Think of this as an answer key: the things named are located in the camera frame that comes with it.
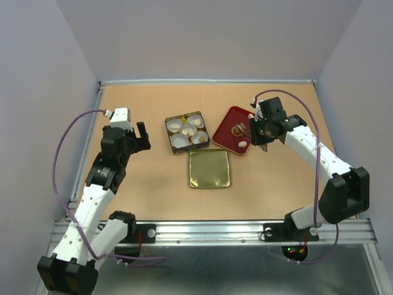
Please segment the gold tin lid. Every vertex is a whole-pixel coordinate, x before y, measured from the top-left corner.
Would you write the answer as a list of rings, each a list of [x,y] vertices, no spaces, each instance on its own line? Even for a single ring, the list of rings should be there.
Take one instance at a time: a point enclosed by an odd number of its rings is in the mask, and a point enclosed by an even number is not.
[[[189,186],[193,189],[230,187],[228,152],[224,149],[202,149],[189,153]]]

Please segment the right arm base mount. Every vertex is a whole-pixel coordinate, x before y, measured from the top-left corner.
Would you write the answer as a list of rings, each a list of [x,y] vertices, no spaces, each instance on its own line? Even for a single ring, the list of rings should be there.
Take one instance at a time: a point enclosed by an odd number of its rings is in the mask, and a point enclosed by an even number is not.
[[[318,233],[314,235],[310,232],[310,227],[298,229],[287,213],[282,221],[265,223],[260,233],[260,240],[268,243],[273,242],[317,242],[319,241]]]

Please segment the white swirl oval chocolate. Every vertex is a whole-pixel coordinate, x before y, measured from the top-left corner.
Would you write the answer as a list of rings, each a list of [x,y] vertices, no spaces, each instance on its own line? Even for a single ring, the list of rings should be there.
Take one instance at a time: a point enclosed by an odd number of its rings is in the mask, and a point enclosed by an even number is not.
[[[241,148],[244,148],[244,147],[246,147],[247,146],[247,142],[246,141],[241,141],[241,142],[239,142],[238,143],[238,146]]]

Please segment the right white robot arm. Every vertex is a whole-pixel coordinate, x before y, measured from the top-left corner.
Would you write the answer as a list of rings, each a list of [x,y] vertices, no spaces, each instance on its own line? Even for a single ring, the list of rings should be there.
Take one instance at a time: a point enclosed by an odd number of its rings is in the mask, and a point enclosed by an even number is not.
[[[321,143],[306,121],[288,116],[278,97],[254,100],[255,115],[249,120],[251,143],[263,150],[275,140],[295,151],[316,175],[316,184],[324,190],[314,203],[286,214],[280,232],[290,240],[302,236],[305,229],[339,222],[363,213],[370,206],[370,174],[338,158]]]

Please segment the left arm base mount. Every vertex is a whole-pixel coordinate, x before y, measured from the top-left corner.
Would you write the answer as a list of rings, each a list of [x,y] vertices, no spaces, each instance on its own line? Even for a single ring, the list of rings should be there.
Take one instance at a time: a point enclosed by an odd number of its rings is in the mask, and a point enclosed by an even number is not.
[[[126,224],[126,236],[120,241],[122,243],[155,243],[156,224],[139,223],[136,216],[124,211],[115,211],[109,216],[109,220],[118,219]]]

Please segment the metal tongs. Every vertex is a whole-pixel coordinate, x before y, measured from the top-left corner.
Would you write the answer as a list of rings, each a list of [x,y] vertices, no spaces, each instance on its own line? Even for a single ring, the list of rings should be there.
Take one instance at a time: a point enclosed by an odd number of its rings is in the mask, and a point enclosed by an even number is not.
[[[250,130],[243,124],[235,124],[234,127],[234,132],[236,135],[244,135],[247,139],[249,139],[250,141],[252,141],[252,135]],[[263,150],[264,152],[268,151],[267,145],[263,144],[263,145],[258,145],[258,147]]]

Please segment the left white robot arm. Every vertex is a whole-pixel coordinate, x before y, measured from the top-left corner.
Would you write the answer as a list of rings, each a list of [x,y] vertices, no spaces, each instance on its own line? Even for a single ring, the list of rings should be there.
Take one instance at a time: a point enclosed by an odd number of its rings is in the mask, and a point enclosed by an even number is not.
[[[82,198],[63,238],[49,257],[41,257],[37,270],[49,291],[91,294],[99,268],[118,242],[136,237],[136,220],[131,213],[114,212],[97,233],[101,217],[126,176],[132,154],[149,150],[151,144],[143,122],[111,123],[103,127],[101,150],[85,180]]]

